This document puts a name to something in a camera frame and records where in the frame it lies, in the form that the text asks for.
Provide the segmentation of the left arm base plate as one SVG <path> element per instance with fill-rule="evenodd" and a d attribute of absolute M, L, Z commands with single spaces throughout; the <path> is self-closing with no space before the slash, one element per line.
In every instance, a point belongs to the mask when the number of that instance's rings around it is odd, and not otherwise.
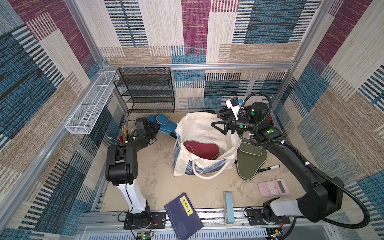
<path fill-rule="evenodd" d="M 124 221 L 124 230 L 154 230 L 164 229 L 166 225 L 166 212 L 128 213 Z"/>

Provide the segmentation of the maroon paddle cover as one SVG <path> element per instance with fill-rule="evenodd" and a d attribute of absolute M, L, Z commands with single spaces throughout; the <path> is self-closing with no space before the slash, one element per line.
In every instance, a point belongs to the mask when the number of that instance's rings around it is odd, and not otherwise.
<path fill-rule="evenodd" d="M 191 154 L 206 160 L 216 160 L 220 154 L 220 148 L 214 143 L 185 141 L 183 145 Z"/>

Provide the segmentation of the dark blue book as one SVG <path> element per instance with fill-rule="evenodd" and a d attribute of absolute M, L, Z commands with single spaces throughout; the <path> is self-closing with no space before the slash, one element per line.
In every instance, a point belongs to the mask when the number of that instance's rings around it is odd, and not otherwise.
<path fill-rule="evenodd" d="M 182 193 L 164 206 L 179 240 L 187 240 L 204 225 L 186 193 Z"/>

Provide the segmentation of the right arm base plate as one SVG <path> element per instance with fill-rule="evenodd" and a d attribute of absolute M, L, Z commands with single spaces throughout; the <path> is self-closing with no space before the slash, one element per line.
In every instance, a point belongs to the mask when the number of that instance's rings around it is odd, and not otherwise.
<path fill-rule="evenodd" d="M 287 216 L 274 217 L 264 214 L 262 208 L 247 207 L 243 210 L 243 214 L 248 219 L 250 226 L 266 226 L 266 225 L 290 225 L 291 219 Z"/>

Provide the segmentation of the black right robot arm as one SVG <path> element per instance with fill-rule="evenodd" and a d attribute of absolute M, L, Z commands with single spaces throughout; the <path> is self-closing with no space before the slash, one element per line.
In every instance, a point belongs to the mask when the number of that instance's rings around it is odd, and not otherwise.
<path fill-rule="evenodd" d="M 306 194 L 293 200 L 271 199 L 263 204 L 261 215 L 266 224 L 278 217 L 307 219 L 313 223 L 325 221 L 345 229 L 362 229 L 370 223 L 371 216 L 365 204 L 345 188 L 344 182 L 331 178 L 313 165 L 286 136 L 270 122 L 272 101 L 261 92 L 255 92 L 244 100 L 233 97 L 227 101 L 233 117 L 213 122 L 213 128 L 223 135 L 236 132 L 250 133 L 250 143 L 277 157 L 296 177 Z M 345 224 L 328 219 L 342 207 L 343 196 L 350 197 L 362 210 L 363 219 L 356 224 Z"/>

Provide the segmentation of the cream canvas tote bag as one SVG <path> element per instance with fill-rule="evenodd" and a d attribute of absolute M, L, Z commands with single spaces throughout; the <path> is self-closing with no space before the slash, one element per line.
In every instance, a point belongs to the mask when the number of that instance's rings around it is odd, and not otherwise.
<path fill-rule="evenodd" d="M 174 145 L 173 176 L 192 175 L 210 180 L 225 170 L 231 170 L 237 158 L 237 151 L 242 142 L 237 133 L 224 135 L 211 126 L 219 118 L 210 113 L 188 113 L 177 124 Z M 184 145 L 186 141 L 203 144 L 216 144 L 219 155 L 215 160 L 201 158 L 189 152 Z"/>

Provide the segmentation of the blue paddle cover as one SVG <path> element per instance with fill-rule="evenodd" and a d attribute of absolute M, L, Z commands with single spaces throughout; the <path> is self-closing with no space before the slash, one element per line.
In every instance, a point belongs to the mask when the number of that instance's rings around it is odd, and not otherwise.
<path fill-rule="evenodd" d="M 158 114 L 157 116 L 149 115 L 147 119 L 150 122 L 156 123 L 160 126 L 160 132 L 169 134 L 171 137 L 176 138 L 175 131 L 177 124 L 172 122 L 166 115 Z"/>

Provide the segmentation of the light blue eraser block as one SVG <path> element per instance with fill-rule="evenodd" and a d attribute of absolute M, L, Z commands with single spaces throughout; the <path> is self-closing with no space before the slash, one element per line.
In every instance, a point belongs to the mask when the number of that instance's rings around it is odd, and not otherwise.
<path fill-rule="evenodd" d="M 233 195 L 231 192 L 224 192 L 225 199 L 225 224 L 233 225 L 235 223 L 235 210 L 233 205 Z"/>

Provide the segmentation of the red pencil cup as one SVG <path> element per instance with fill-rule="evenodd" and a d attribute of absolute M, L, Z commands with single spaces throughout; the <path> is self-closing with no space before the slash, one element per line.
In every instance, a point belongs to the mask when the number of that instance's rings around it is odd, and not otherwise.
<path fill-rule="evenodd" d="M 127 138 L 125 136 L 121 135 L 121 136 L 117 137 L 117 141 L 119 142 L 119 144 L 124 145 L 127 142 Z"/>

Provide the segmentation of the pink calculator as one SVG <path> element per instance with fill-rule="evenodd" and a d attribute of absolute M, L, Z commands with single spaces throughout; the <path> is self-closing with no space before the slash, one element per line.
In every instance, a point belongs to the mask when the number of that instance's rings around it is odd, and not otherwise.
<path fill-rule="evenodd" d="M 258 187 L 263 197 L 290 195 L 290 190 L 284 179 L 260 182 Z"/>

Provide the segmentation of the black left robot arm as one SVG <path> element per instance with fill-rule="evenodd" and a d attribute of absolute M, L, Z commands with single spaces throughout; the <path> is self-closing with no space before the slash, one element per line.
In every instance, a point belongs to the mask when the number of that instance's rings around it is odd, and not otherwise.
<path fill-rule="evenodd" d="M 125 144 L 108 147 L 105 176 L 122 192 L 129 207 L 127 220 L 136 226 L 147 226 L 152 217 L 148 201 L 136 181 L 139 173 L 137 153 L 150 145 L 160 127 L 147 118 L 136 119 L 135 126 Z"/>

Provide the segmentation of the olive green paddle cover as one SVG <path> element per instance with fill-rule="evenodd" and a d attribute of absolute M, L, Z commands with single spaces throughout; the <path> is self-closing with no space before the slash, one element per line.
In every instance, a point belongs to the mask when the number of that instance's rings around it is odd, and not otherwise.
<path fill-rule="evenodd" d="M 267 160 L 267 151 L 261 146 L 254 146 L 250 140 L 242 139 L 238 148 L 237 172 L 243 180 L 252 180 Z"/>

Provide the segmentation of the black marker pen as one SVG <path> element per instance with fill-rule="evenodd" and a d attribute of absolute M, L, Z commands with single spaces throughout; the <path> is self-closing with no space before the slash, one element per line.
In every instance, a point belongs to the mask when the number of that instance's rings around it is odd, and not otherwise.
<path fill-rule="evenodd" d="M 258 169 L 257 173 L 262 173 L 265 171 L 274 170 L 274 169 L 278 169 L 278 168 L 280 168 L 280 165 L 274 165 L 274 166 Z"/>

